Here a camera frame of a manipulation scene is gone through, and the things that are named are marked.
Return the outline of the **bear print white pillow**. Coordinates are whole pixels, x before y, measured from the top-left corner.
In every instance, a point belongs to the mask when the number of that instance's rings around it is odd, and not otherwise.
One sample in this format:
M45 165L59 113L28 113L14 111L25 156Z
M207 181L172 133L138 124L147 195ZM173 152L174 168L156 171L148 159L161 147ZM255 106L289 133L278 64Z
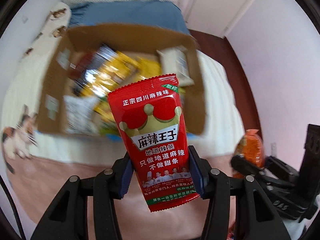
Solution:
M71 14L70 7L66 3L57 3L49 11L40 32L24 52L20 62L35 60L39 57L50 59L66 33Z

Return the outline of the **white grey snack packet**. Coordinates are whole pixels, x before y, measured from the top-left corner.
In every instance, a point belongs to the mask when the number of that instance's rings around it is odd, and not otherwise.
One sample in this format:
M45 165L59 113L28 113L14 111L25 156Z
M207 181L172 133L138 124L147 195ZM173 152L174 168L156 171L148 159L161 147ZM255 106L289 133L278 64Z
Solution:
M176 46L158 50L162 74L175 74L180 87L194 85L193 79L189 75L187 58L184 46Z

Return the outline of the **pink cat print blanket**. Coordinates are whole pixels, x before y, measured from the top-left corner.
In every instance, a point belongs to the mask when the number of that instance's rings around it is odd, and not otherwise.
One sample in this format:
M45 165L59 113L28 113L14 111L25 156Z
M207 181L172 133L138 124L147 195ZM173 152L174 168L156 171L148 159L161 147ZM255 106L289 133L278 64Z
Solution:
M225 174L231 174L231 153L203 157ZM24 212L39 222L50 202L65 181L72 175L88 178L111 165L61 163L51 159L5 157L12 166L7 177ZM206 200L196 199L164 211L151 212L142 196L137 177L133 177L129 191L115 202L117 219L123 239L193 239L201 235L208 209Z

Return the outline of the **yellow black snack bag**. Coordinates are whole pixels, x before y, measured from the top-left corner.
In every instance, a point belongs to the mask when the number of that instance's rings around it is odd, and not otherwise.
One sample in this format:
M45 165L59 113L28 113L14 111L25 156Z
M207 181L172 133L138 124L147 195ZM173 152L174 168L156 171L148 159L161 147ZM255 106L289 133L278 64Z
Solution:
M138 62L106 44L94 53L90 63L74 81L76 96L103 98L138 70Z

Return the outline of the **blue bed sheet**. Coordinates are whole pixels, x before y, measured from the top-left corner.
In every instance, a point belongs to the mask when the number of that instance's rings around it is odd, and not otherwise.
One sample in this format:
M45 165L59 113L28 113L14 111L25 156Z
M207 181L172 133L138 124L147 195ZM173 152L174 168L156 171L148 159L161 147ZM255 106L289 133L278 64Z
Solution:
M139 24L189 35L180 9L168 1L82 3L71 8L69 27L103 23Z

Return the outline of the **red spicy strip packet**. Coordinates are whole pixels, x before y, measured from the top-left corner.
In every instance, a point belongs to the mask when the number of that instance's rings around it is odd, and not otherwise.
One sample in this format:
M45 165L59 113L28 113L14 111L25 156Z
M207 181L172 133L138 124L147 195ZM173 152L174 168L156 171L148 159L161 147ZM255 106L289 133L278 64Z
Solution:
M109 93L107 101L149 210L162 211L197 198L177 76L125 85Z

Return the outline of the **small yellow snack packet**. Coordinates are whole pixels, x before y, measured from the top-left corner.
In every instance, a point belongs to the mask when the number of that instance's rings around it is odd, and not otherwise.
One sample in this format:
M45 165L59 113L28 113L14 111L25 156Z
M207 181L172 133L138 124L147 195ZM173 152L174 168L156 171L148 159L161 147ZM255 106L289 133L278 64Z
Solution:
M160 76L162 74L161 65L157 61L138 57L137 62L138 69L134 79L136 82Z

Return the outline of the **cardboard box blue outside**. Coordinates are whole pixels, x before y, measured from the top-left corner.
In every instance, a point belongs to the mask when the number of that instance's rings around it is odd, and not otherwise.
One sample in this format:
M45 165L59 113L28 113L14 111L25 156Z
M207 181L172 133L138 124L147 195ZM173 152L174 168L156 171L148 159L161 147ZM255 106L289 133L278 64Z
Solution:
M187 131L196 135L204 131L206 107L204 85L197 56L197 43L191 35L147 25L108 23L77 26L62 37L44 76L37 118L41 133L66 135L67 116L64 95L72 95L80 72L75 66L88 53L94 54L102 44L134 57L150 59L157 51L176 46L186 49L190 77L195 84L185 89L183 113Z

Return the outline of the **small orange snack packet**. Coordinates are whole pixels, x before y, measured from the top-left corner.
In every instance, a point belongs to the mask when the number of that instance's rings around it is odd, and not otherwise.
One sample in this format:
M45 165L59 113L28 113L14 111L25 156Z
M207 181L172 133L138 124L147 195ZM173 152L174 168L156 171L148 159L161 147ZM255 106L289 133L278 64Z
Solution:
M247 129L237 144L234 155L240 155L257 167L263 168L265 163L264 146L258 132L258 129Z

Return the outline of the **green fruit candy packet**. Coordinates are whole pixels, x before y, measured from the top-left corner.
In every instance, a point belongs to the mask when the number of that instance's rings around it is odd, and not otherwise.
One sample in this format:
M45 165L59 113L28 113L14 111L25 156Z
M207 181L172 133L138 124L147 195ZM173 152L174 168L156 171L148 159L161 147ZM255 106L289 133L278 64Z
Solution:
M100 135L119 135L117 124L107 101L100 101L94 108L95 123Z

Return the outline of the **white crinkled small packet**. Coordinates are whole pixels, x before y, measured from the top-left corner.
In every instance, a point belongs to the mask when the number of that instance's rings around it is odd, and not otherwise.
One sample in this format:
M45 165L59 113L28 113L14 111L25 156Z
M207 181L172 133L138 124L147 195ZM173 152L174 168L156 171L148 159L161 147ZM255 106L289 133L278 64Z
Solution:
M63 100L67 116L66 133L86 135L98 133L97 126L92 122L93 109L99 102L97 97L64 95Z

